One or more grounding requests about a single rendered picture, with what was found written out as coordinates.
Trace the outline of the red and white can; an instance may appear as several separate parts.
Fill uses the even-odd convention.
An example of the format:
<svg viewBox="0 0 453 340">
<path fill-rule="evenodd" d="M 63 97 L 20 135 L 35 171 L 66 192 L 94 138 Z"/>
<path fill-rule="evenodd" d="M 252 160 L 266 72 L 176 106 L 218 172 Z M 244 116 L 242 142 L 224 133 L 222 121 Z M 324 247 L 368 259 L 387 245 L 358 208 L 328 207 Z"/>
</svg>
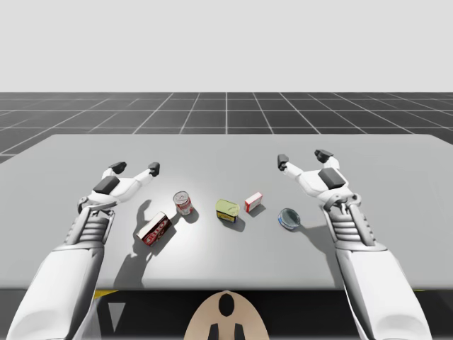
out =
<svg viewBox="0 0 453 340">
<path fill-rule="evenodd" d="M 177 211 L 181 215 L 189 215 L 193 211 L 190 196 L 186 191 L 179 191 L 173 197 Z"/>
</svg>

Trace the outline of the red and white carton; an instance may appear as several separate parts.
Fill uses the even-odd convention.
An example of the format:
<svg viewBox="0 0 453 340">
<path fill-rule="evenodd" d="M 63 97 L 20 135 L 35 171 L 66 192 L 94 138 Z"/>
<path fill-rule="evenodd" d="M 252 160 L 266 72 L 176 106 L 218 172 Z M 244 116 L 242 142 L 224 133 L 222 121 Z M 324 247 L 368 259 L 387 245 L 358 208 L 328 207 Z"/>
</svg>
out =
<svg viewBox="0 0 453 340">
<path fill-rule="evenodd" d="M 253 209 L 255 209 L 258 205 L 261 204 L 263 198 L 263 194 L 257 192 L 250 196 L 249 198 L 245 199 L 245 211 L 249 213 Z"/>
</svg>

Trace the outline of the tan robot part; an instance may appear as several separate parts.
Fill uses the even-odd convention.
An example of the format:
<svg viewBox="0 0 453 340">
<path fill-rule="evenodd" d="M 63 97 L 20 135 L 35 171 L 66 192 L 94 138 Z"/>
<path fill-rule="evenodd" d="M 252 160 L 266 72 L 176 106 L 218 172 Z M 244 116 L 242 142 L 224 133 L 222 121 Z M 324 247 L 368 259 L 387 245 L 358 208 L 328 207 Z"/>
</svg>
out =
<svg viewBox="0 0 453 340">
<path fill-rule="evenodd" d="M 270 340 L 257 309 L 228 290 L 215 293 L 196 309 L 183 340 Z"/>
</svg>

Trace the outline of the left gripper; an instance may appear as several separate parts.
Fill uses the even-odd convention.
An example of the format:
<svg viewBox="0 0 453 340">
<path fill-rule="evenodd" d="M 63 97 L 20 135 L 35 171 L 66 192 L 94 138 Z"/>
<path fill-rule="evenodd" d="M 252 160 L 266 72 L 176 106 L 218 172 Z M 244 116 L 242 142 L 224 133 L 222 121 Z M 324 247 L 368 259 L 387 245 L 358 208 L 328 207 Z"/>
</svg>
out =
<svg viewBox="0 0 453 340">
<path fill-rule="evenodd" d="M 121 174 L 126 166 L 125 161 L 109 166 L 103 172 L 100 182 L 88 195 L 88 200 L 92 203 L 124 203 L 130 200 L 139 188 L 148 185 L 160 172 L 160 163 L 153 162 L 134 178 L 118 178 L 117 175 Z"/>
</svg>

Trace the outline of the green and blue rectangular can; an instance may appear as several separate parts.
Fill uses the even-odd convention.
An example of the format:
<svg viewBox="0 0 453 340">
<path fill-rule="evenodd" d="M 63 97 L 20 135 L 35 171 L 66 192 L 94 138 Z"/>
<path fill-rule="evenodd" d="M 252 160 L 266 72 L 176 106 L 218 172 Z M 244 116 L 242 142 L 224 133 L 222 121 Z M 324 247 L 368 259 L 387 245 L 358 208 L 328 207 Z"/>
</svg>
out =
<svg viewBox="0 0 453 340">
<path fill-rule="evenodd" d="M 216 202 L 215 210 L 220 220 L 235 223 L 239 215 L 240 206 L 236 203 L 220 199 Z"/>
</svg>

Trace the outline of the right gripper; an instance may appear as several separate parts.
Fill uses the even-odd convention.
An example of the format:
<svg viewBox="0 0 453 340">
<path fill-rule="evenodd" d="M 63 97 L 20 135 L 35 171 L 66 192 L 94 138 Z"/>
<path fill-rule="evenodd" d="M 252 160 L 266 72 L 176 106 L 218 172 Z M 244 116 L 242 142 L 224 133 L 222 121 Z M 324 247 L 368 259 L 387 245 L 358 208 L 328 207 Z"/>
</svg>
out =
<svg viewBox="0 0 453 340">
<path fill-rule="evenodd" d="M 277 167 L 291 179 L 297 178 L 297 183 L 303 191 L 321 202 L 327 202 L 334 195 L 351 196 L 349 182 L 339 172 L 340 163 L 333 154 L 324 149 L 316 149 L 314 154 L 325 169 L 303 172 L 299 167 L 290 163 L 289 157 L 285 154 L 277 156 Z"/>
</svg>

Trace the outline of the blue flat can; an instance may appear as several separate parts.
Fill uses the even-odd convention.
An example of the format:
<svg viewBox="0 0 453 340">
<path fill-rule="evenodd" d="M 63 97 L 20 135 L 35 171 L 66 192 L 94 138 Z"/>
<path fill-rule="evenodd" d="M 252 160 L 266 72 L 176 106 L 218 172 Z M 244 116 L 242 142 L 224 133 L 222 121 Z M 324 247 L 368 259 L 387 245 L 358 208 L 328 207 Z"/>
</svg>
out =
<svg viewBox="0 0 453 340">
<path fill-rule="evenodd" d="M 300 217 L 295 210 L 284 208 L 278 215 L 278 222 L 286 230 L 295 230 L 300 226 Z"/>
</svg>

